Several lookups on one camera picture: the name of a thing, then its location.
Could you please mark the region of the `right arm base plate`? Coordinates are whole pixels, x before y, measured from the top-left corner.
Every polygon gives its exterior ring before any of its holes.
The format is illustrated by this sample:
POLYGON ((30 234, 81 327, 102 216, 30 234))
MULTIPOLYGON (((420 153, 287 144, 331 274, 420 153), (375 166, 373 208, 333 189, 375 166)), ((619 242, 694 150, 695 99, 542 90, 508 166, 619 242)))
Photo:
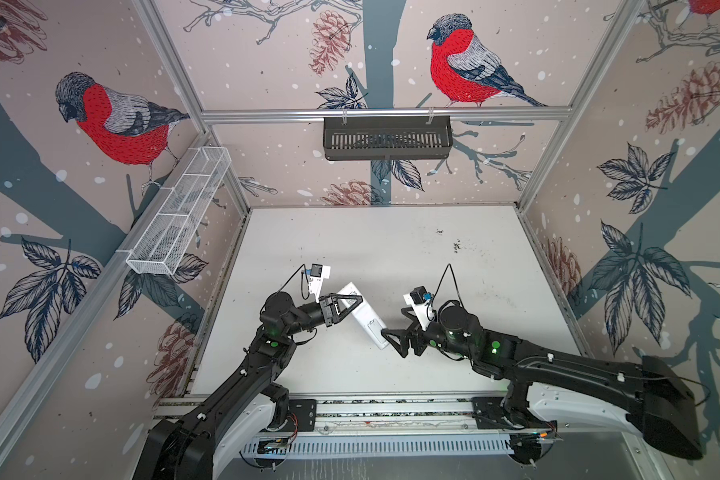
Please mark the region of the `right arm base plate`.
POLYGON ((473 397, 470 399, 477 428, 480 430, 544 430, 552 431, 556 421, 544 421, 529 411, 507 410, 502 397, 473 397))

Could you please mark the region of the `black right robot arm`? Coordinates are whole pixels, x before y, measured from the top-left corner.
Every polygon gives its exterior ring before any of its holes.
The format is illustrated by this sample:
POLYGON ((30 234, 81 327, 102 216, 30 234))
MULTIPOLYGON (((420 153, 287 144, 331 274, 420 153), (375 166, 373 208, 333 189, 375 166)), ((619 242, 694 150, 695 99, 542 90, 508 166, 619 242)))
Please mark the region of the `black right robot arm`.
POLYGON ((544 348, 483 327, 457 301, 442 306, 428 326, 411 308, 401 312, 410 325, 382 332, 401 357, 434 348, 468 361, 481 376, 507 381, 503 397, 474 399, 481 428, 553 432, 582 422, 632 433, 677 458, 704 456, 694 394, 661 358, 602 361, 544 348))

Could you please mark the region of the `white remote control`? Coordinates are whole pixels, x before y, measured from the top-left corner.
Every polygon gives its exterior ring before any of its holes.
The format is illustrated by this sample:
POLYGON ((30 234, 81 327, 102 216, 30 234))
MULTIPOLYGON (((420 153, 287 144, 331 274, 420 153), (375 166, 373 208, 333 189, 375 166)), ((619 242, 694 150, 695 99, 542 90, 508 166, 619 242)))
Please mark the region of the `white remote control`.
POLYGON ((373 309, 365 296, 352 282, 345 285, 338 294, 362 297, 362 302, 352 310, 351 316, 357 321, 362 330, 369 336, 379 350, 385 349, 389 345, 389 342, 383 337, 382 331, 387 328, 387 325, 373 309))

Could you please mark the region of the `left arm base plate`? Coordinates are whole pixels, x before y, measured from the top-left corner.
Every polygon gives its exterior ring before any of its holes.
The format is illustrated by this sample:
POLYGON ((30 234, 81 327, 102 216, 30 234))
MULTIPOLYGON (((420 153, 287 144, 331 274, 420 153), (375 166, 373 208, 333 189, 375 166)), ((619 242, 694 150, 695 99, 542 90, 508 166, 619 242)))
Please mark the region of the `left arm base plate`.
POLYGON ((316 424, 317 401, 315 399, 291 399, 288 405, 275 404, 274 416, 266 427, 269 432, 313 432, 316 424))

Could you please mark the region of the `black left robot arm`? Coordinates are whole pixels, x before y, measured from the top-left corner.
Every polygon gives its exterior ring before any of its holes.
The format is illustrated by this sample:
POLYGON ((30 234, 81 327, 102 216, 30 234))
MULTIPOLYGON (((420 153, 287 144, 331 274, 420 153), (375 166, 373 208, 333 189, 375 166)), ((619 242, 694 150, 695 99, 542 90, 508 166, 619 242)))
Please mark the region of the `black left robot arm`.
POLYGON ((133 477, 217 479, 255 434, 287 422, 289 390, 276 380, 299 346, 293 336, 338 324, 362 303, 330 294, 298 307, 286 292, 271 294, 241 364, 189 413, 151 429, 133 477))

